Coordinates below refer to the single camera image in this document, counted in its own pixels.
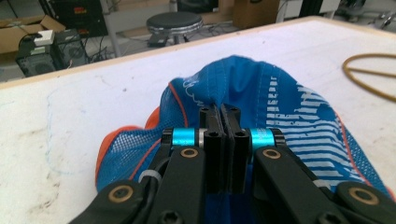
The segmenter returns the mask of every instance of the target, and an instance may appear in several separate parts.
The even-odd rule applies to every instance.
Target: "black stool seat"
[[[184,35],[202,27],[200,15],[191,12],[165,12],[147,20],[152,34]]]

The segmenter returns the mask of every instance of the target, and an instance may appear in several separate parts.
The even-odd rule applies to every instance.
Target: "white tabletop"
[[[106,134],[144,126],[174,77],[230,55],[273,63],[324,96],[396,191],[396,104],[350,82],[343,61],[396,54],[396,35],[307,18],[0,84],[0,223],[66,223],[96,195]],[[396,70],[394,62],[370,61]],[[395,81],[369,82],[396,94]]]

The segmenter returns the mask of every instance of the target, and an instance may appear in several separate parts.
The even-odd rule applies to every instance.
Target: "black mechanical linkage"
[[[241,128],[241,110],[232,105],[204,106],[199,116],[200,129],[163,130],[139,183],[108,185],[71,223],[204,223],[206,194],[245,193],[253,163],[249,196],[256,223],[396,224],[394,201],[356,182],[332,193],[280,130]]]

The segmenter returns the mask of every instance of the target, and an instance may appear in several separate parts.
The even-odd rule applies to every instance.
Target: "blue fabric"
[[[192,77],[172,80],[161,99],[158,127],[121,134],[122,144],[113,144],[102,162],[97,188],[100,190],[115,180],[128,178],[148,146],[161,137],[163,128],[184,127],[185,122],[188,127],[198,128],[199,107],[212,103],[241,108],[243,128],[280,129],[290,149],[319,179],[326,180],[332,190],[340,182],[364,182],[365,178],[389,195],[353,136],[346,128],[343,132],[341,121],[321,96],[274,65],[238,56],[213,62]],[[156,149],[158,146],[147,156],[138,174],[147,169]],[[120,151],[122,155],[114,156]],[[207,196],[206,223],[242,223],[241,220],[243,223],[253,221],[247,194]]]

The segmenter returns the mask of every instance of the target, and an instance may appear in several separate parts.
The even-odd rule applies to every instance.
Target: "cardboard box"
[[[14,61],[23,37],[42,30],[61,32],[65,27],[50,16],[0,21],[0,62]]]
[[[234,0],[233,25],[247,29],[276,22],[279,0]]]

